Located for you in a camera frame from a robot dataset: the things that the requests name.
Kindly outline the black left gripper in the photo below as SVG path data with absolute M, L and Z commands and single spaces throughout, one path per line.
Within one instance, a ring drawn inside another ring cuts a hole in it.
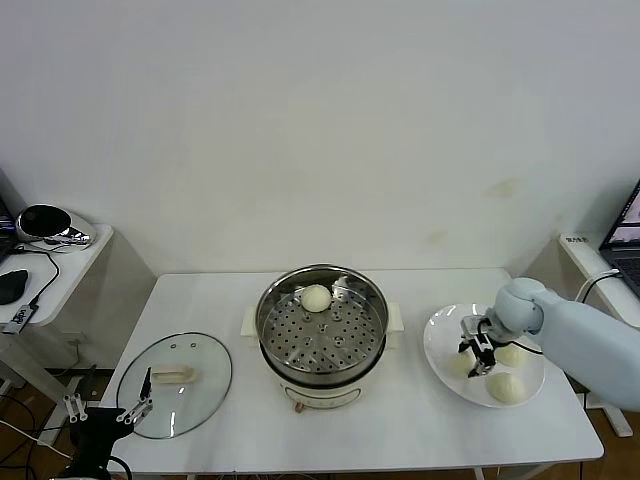
M 148 367 L 137 403 L 129 410 L 123 408 L 84 408 L 79 393 L 65 395 L 63 403 L 72 425 L 72 444 L 75 463 L 106 464 L 114 444 L 126 435 L 126 425 L 135 424 L 153 409 L 151 399 L 151 368 Z

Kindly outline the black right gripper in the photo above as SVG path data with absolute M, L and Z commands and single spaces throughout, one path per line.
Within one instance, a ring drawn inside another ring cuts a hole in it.
M 487 326 L 462 328 L 458 353 L 475 356 L 475 363 L 468 373 L 469 377 L 485 376 L 496 365 L 494 350 L 497 348 L 497 343 L 489 336 L 490 332 L 491 328 Z

